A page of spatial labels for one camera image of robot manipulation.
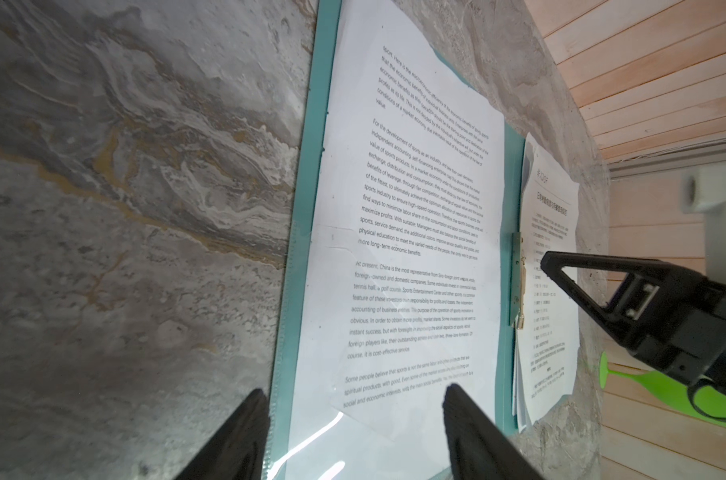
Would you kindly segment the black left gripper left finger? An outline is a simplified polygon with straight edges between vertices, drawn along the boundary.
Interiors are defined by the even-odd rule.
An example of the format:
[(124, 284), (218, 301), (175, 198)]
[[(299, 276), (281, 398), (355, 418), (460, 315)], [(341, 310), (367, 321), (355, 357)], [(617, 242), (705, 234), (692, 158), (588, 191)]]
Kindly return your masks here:
[(268, 398), (254, 389), (176, 479), (261, 479), (269, 427)]

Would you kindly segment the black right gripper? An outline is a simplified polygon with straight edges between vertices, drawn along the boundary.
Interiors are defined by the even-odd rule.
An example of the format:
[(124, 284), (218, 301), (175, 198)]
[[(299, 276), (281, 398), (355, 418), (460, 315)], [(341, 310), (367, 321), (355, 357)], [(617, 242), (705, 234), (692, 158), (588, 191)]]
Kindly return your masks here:
[(726, 284), (661, 260), (548, 251), (541, 270), (636, 360), (726, 396)]

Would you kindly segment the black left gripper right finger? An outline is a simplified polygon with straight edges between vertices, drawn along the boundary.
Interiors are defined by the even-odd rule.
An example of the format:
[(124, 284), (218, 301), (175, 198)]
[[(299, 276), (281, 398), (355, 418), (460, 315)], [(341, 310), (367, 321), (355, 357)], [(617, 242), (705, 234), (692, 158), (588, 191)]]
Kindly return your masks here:
[(443, 418), (454, 479), (542, 479), (458, 384), (446, 389)]

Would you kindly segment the printed paper sheet bottom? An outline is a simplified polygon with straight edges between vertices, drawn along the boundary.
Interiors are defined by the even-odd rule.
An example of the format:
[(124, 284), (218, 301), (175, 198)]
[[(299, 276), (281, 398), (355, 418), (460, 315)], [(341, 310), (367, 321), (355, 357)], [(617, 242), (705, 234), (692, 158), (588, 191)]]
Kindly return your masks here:
[(549, 251), (574, 252), (579, 185), (535, 138), (526, 136), (521, 179), (520, 287), (516, 328), (516, 417), (523, 431), (573, 392), (578, 307), (543, 272)]

